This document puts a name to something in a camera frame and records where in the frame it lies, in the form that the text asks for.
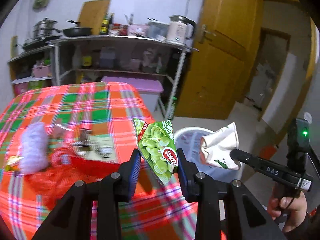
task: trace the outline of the green snack bag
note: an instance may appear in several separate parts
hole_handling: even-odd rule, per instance
[[[137,146],[158,180],[167,184],[178,166],[171,121],[146,123],[133,119]]]

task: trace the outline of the human hand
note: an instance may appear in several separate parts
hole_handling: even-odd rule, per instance
[[[274,198],[274,190],[275,188],[273,188],[272,190],[272,195],[269,199],[267,207],[267,212],[273,220],[275,220],[277,217],[281,215],[281,209],[285,209],[292,200],[292,198],[290,197],[283,197],[279,201],[278,198]],[[307,200],[303,192],[300,192],[299,198],[295,198],[287,210],[290,211],[290,215],[282,229],[284,233],[289,232],[294,228],[298,227],[306,217]]]

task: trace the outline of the white kettle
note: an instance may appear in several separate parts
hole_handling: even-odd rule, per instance
[[[167,34],[166,41],[185,44],[186,40],[191,39],[195,34],[196,23],[181,15],[173,15],[170,17],[170,26]],[[186,37],[188,24],[193,26],[192,35]]]

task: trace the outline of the wooden door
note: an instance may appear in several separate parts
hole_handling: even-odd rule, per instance
[[[258,46],[262,0],[205,0],[191,66],[175,115],[226,119],[249,78]]]

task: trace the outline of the orange plaid tablecloth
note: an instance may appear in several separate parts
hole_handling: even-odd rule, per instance
[[[111,136],[123,162],[136,147],[132,118],[154,121],[139,93],[126,83],[99,82],[28,91],[16,97],[0,116],[0,158],[2,155],[7,160],[19,154],[20,137],[31,122],[44,122],[51,134],[55,121],[62,119],[74,130],[86,128],[94,135]],[[2,170],[0,180],[0,215],[17,240],[31,239],[49,213],[42,196],[20,174]],[[144,162],[133,201],[120,203],[119,210],[124,239],[194,238],[197,204],[185,201],[176,176],[165,186],[151,179]],[[96,219],[95,203],[91,239],[96,238]]]

